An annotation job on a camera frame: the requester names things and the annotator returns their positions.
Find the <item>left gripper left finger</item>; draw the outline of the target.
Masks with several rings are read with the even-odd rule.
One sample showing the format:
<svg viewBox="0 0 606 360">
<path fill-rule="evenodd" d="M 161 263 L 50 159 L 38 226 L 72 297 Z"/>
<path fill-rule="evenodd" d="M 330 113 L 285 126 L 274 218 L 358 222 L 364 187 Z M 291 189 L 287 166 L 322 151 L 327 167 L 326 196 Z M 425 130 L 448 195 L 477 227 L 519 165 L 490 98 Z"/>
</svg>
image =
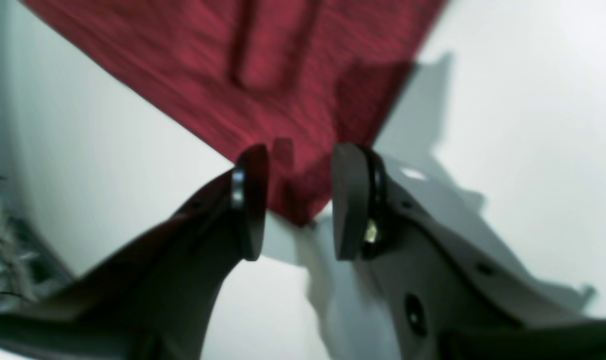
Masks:
<svg viewBox="0 0 606 360">
<path fill-rule="evenodd" d="M 81 280 L 0 314 L 0 349 L 34 360 L 198 360 L 236 265 L 261 255 L 268 199 L 264 144 Z"/>
</svg>

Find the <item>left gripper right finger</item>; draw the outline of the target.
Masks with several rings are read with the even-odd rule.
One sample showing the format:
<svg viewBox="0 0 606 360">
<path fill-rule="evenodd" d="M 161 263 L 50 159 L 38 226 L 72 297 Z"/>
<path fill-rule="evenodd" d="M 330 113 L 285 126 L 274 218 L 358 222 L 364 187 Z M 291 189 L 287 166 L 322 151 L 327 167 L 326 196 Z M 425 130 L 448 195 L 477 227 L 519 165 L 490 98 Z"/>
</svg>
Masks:
<svg viewBox="0 0 606 360">
<path fill-rule="evenodd" d="M 606 318 L 440 223 L 353 143 L 332 153 L 333 241 L 390 309 L 406 360 L 606 360 Z"/>
</svg>

